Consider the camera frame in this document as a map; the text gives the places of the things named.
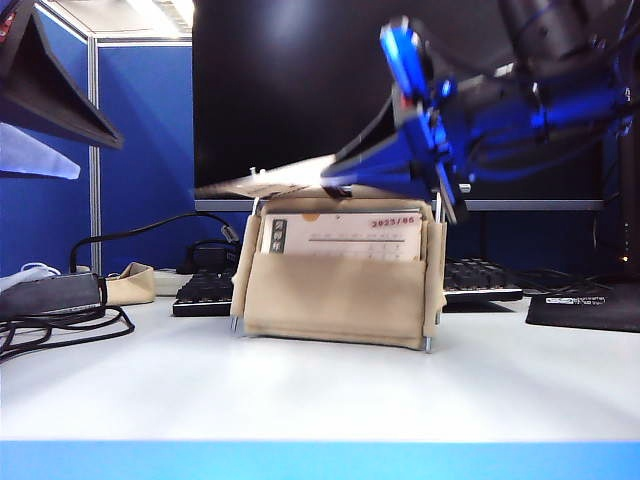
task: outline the black mouse pad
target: black mouse pad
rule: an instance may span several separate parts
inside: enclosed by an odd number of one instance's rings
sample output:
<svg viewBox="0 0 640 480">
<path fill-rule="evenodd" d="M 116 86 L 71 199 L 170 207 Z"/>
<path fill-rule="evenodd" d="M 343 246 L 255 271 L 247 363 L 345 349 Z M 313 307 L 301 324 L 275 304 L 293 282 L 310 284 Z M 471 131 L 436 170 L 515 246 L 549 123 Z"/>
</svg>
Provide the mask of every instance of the black mouse pad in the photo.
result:
<svg viewBox="0 0 640 480">
<path fill-rule="evenodd" d="M 612 283 L 598 294 L 541 295 L 531 299 L 531 325 L 640 332 L 640 282 Z"/>
</svg>

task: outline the beige fabric pouch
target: beige fabric pouch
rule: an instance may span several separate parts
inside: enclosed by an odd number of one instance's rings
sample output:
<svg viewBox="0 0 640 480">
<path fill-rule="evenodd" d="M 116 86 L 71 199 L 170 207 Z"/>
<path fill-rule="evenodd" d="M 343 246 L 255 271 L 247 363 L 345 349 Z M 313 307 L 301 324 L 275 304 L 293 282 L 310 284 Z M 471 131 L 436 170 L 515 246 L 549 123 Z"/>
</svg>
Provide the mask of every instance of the beige fabric pouch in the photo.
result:
<svg viewBox="0 0 640 480">
<path fill-rule="evenodd" d="M 421 258 L 391 262 L 259 253 L 268 213 L 419 209 Z M 248 335 L 374 343 L 420 349 L 444 305 L 445 228 L 419 200 L 296 198 L 249 217 L 231 313 Z"/>
<path fill-rule="evenodd" d="M 156 298 L 153 267 L 132 262 L 117 277 L 108 277 L 107 305 L 151 303 Z"/>
</svg>

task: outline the desk surface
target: desk surface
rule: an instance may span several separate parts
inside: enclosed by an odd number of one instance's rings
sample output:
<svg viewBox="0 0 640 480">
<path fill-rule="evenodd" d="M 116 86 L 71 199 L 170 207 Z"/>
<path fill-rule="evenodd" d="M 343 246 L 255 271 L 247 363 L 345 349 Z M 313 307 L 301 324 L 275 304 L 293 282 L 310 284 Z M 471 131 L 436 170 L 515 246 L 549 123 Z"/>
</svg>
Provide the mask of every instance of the desk surface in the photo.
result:
<svg viewBox="0 0 640 480">
<path fill-rule="evenodd" d="M 442 316 L 433 354 L 239 338 L 228 319 L 128 307 L 133 335 L 13 359 L 5 439 L 640 439 L 640 335 Z"/>
</svg>

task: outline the ceiling light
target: ceiling light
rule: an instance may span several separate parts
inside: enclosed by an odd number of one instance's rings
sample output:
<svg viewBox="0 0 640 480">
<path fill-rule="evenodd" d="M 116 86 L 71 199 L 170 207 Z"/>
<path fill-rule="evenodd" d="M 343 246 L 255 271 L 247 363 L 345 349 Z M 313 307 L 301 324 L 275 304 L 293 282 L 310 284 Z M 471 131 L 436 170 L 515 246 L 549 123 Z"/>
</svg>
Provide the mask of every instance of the ceiling light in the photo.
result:
<svg viewBox="0 0 640 480">
<path fill-rule="evenodd" d="M 168 37 L 179 37 L 180 32 L 153 0 L 127 0 L 140 15 L 149 19 L 153 28 Z"/>
<path fill-rule="evenodd" d="M 171 0 L 173 6 L 184 19 L 189 28 L 193 27 L 193 1 L 192 0 Z"/>
</svg>

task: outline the computer monitor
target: computer monitor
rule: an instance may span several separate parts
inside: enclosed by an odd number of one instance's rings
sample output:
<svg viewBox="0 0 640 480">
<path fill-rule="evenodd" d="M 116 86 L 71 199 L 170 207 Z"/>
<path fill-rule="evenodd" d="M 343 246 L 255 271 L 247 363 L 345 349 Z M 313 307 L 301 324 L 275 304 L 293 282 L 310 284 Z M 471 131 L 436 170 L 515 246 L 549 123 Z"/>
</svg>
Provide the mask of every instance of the computer monitor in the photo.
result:
<svg viewBox="0 0 640 480">
<path fill-rule="evenodd" d="M 498 67 L 512 50 L 497 2 L 457 0 L 196 0 L 193 28 L 195 186 L 335 153 L 375 117 L 392 77 L 379 33 L 400 15 L 421 19 L 475 64 Z M 572 145 L 501 166 L 539 163 Z M 472 210 L 594 209 L 601 145 L 509 182 L 477 181 Z M 204 210 L 251 201 L 196 200 Z"/>
</svg>

